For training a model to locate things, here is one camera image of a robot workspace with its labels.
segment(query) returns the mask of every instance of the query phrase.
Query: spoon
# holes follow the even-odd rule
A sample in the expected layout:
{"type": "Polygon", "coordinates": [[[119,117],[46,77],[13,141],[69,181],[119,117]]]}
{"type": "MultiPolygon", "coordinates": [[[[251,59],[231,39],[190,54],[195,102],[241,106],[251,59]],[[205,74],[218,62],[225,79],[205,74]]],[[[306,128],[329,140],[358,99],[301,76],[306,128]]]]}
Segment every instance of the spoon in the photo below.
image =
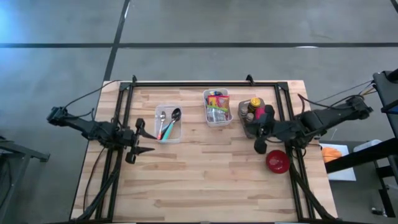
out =
{"type": "Polygon", "coordinates": [[[163,140],[167,140],[169,138],[170,133],[172,132],[174,123],[176,121],[179,121],[181,119],[181,110],[180,108],[176,108],[173,113],[172,113],[172,122],[169,124],[169,127],[166,130],[166,133],[164,134],[163,140]]]}
{"type": "Polygon", "coordinates": [[[162,126],[163,122],[166,120],[166,112],[162,111],[162,114],[160,115],[160,129],[159,129],[159,134],[157,135],[157,139],[161,139],[162,137],[162,126]]]}

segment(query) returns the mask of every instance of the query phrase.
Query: snack package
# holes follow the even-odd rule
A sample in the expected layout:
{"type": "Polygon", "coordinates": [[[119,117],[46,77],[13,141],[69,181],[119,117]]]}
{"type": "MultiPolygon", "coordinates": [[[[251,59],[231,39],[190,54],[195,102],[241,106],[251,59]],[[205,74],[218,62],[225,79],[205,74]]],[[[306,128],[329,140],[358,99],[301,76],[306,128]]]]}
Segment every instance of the snack package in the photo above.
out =
{"type": "Polygon", "coordinates": [[[210,122],[227,121],[229,116],[229,96],[207,96],[207,118],[210,122]]]}
{"type": "Polygon", "coordinates": [[[217,101],[217,96],[207,96],[207,105],[218,106],[217,101]]]}
{"type": "Polygon", "coordinates": [[[216,108],[207,107],[206,109],[207,119],[210,122],[227,121],[227,113],[216,108]]]}

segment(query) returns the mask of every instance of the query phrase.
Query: jar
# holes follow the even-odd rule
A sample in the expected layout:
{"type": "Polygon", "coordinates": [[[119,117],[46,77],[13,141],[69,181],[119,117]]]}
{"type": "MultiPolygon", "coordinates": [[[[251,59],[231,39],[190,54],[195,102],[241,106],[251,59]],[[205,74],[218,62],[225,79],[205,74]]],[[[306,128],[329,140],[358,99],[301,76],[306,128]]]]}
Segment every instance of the jar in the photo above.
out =
{"type": "Polygon", "coordinates": [[[242,117],[242,118],[245,118],[246,115],[248,114],[248,108],[245,107],[245,106],[242,106],[242,107],[241,107],[241,110],[240,110],[240,113],[241,113],[241,117],[242,117]]]}
{"type": "Polygon", "coordinates": [[[246,115],[246,121],[247,122],[252,122],[254,119],[254,114],[253,113],[248,113],[248,115],[246,115]]]}
{"type": "Polygon", "coordinates": [[[261,100],[257,97],[251,98],[248,106],[249,113],[254,113],[258,107],[260,107],[261,100]]]}

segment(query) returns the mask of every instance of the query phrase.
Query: gray floor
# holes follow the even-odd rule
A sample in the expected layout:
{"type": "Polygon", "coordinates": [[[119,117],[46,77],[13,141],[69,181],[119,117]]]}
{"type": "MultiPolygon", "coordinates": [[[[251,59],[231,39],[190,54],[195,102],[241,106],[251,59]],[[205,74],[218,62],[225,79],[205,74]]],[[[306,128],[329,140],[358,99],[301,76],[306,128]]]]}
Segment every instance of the gray floor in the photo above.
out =
{"type": "MultiPolygon", "coordinates": [[[[112,42],[123,2],[0,0],[0,28],[6,30],[0,43],[112,42]]],[[[133,0],[121,42],[394,42],[397,36],[398,13],[389,0],[133,0]]],[[[0,49],[0,133],[51,153],[46,164],[31,162],[9,223],[68,219],[87,141],[45,118],[52,106],[101,85],[110,51],[0,49]]],[[[305,80],[309,98],[318,100],[396,69],[397,54],[398,48],[119,49],[111,80],[132,74],[140,80],[242,80],[250,73],[257,80],[305,80]]],[[[97,100],[91,95],[70,110],[87,112],[97,100]]],[[[323,138],[391,138],[377,95],[366,102],[375,109],[369,119],[339,125],[323,138]]],[[[344,198],[349,190],[333,193],[344,198]]],[[[355,220],[368,210],[342,211],[363,202],[339,199],[339,216],[355,220]]]]}

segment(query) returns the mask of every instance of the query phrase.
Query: butcher block tabletop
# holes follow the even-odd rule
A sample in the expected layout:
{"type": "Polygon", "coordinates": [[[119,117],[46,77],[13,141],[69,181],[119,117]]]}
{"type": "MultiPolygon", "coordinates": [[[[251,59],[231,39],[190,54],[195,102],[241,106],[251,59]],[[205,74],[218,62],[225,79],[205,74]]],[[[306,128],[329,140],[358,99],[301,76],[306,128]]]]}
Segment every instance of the butcher block tabletop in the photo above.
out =
{"type": "MultiPolygon", "coordinates": [[[[297,94],[307,95],[304,82],[287,82],[294,113],[298,114],[302,103],[297,94]]],[[[240,101],[260,97],[274,107],[275,119],[279,119],[274,88],[222,87],[228,89],[234,118],[228,126],[211,128],[206,123],[203,91],[215,88],[218,87],[134,87],[130,127],[135,130],[136,119],[144,118],[146,131],[155,135],[155,107],[176,104],[182,107],[182,137],[178,144],[159,144],[141,137],[140,146],[155,150],[138,156],[135,164],[124,161],[129,149],[124,151],[114,222],[297,221],[289,172],[275,174],[266,167],[266,155],[255,152],[254,140],[246,137],[238,118],[240,101]]],[[[118,82],[102,89],[97,121],[111,120],[118,90],[118,82]]],[[[285,117],[288,118],[284,99],[282,93],[285,117]]],[[[125,103],[126,97],[122,103],[121,118],[125,103]]],[[[305,108],[309,110],[310,105],[306,104],[305,108]]],[[[102,148],[96,141],[88,145],[72,218],[83,212],[87,181],[102,148]]],[[[267,153],[275,149],[285,151],[283,144],[268,143],[267,153]]],[[[95,169],[86,207],[100,189],[105,155],[106,152],[102,153],[95,169]]],[[[320,148],[316,145],[307,147],[304,161],[311,191],[336,217],[320,148]]],[[[109,194],[110,190],[104,202],[104,215],[108,211],[109,194]]],[[[304,216],[308,217],[303,193],[300,193],[300,198],[304,216]]]]}

